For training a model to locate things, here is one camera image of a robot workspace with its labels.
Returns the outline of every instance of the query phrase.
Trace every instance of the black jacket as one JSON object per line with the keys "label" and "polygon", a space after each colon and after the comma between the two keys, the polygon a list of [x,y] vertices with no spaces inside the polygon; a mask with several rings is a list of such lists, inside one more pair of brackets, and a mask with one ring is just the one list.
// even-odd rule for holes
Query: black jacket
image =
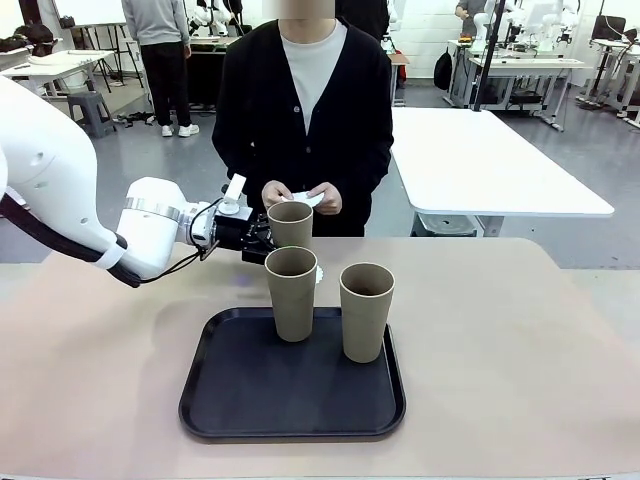
{"label": "black jacket", "polygon": [[382,41],[389,29],[387,0],[336,0],[336,16]]}
{"label": "black jacket", "polygon": [[261,192],[270,180],[292,192],[323,182],[340,191],[342,213],[316,215],[316,236],[363,234],[371,194],[391,159],[391,64],[374,39],[347,27],[308,136],[276,21],[230,46],[213,131],[229,175],[247,177],[250,207],[264,209]]}

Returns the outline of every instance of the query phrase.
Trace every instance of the cup rim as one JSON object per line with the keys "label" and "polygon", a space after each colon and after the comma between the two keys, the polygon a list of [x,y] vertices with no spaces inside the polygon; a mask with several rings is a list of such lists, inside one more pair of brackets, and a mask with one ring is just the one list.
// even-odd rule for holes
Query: cup rim
{"label": "cup rim", "polygon": [[[291,204],[291,203],[297,203],[300,205],[305,205],[307,207],[309,207],[309,215],[307,215],[306,217],[300,219],[300,220],[294,220],[293,222],[285,222],[284,220],[278,220],[277,218],[273,218],[271,216],[271,210],[273,210],[274,208],[283,205],[283,204]],[[286,202],[280,202],[280,203],[276,203],[275,205],[271,205],[269,207],[269,209],[267,210],[267,217],[269,218],[269,220],[273,220],[274,222],[278,222],[281,223],[283,225],[294,225],[296,223],[303,223],[306,222],[307,220],[309,220],[309,218],[311,218],[313,216],[313,208],[311,208],[311,205],[304,203],[304,202],[298,202],[297,200],[287,200]]]}
{"label": "cup rim", "polygon": [[[280,250],[304,250],[306,252],[309,252],[311,255],[313,255],[313,258],[314,258],[313,267],[311,267],[306,272],[301,273],[300,275],[281,275],[279,273],[274,272],[273,270],[271,270],[269,268],[269,264],[268,264],[269,263],[269,258],[271,257],[271,255],[275,254],[276,252],[279,252]],[[264,268],[266,268],[267,272],[269,272],[271,275],[274,275],[274,276],[279,277],[279,278],[287,278],[287,279],[289,279],[289,278],[291,278],[291,279],[302,278],[302,277],[304,277],[306,275],[309,275],[309,273],[311,273],[313,270],[316,270],[318,268],[318,257],[316,256],[315,253],[313,253],[308,248],[297,247],[297,246],[281,247],[281,248],[275,249],[273,252],[271,252],[269,255],[267,255],[267,258],[264,261]]]}
{"label": "cup rim", "polygon": [[[357,266],[360,266],[360,265],[371,265],[373,267],[378,267],[378,268],[382,268],[383,270],[385,270],[389,275],[391,275],[391,279],[393,280],[393,285],[391,285],[391,288],[389,288],[385,292],[379,293],[378,295],[361,295],[360,293],[354,292],[353,290],[348,288],[344,284],[344,282],[342,281],[342,277],[344,275],[344,272],[349,270],[351,267],[357,267]],[[380,297],[384,297],[385,295],[388,295],[390,292],[392,292],[396,288],[396,276],[393,274],[393,272],[391,270],[389,270],[387,267],[384,267],[384,266],[380,265],[379,263],[358,262],[358,263],[353,263],[353,264],[349,265],[348,267],[345,267],[344,270],[342,270],[342,272],[340,272],[340,286],[342,288],[344,288],[347,292],[349,292],[351,295],[354,295],[354,296],[356,296],[358,298],[380,298]]]}

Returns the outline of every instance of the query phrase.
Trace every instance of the metal ring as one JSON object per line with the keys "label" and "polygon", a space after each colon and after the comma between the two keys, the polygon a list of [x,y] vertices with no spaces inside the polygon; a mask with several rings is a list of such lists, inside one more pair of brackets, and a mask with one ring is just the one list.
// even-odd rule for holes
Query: metal ring
{"label": "metal ring", "polygon": [[138,210],[140,212],[151,213],[160,217],[168,218],[178,223],[180,220],[180,210],[169,205],[161,203],[153,203],[144,198],[127,197],[124,202],[124,208],[128,210]]}

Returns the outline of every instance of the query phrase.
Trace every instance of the whiteboard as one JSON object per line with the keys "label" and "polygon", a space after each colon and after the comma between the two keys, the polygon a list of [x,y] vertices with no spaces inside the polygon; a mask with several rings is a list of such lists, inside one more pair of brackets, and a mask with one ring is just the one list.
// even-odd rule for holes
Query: whiteboard
{"label": "whiteboard", "polygon": [[73,17],[76,25],[124,24],[121,0],[54,0],[60,17]]}
{"label": "whiteboard", "polygon": [[0,15],[0,38],[13,35],[16,28],[24,25],[22,10],[18,0],[4,0],[2,2],[2,14]]}

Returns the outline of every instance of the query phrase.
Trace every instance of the cup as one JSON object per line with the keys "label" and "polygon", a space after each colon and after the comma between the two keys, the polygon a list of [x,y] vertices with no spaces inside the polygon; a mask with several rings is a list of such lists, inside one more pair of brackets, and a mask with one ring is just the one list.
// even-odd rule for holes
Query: cup
{"label": "cup", "polygon": [[373,362],[380,355],[395,278],[380,265],[358,263],[340,275],[342,344],[356,363]]}
{"label": "cup", "polygon": [[282,202],[267,211],[277,247],[311,248],[313,208],[302,202]]}
{"label": "cup", "polygon": [[278,336],[301,342],[313,329],[313,300],[318,259],[311,250],[284,247],[265,261]]}

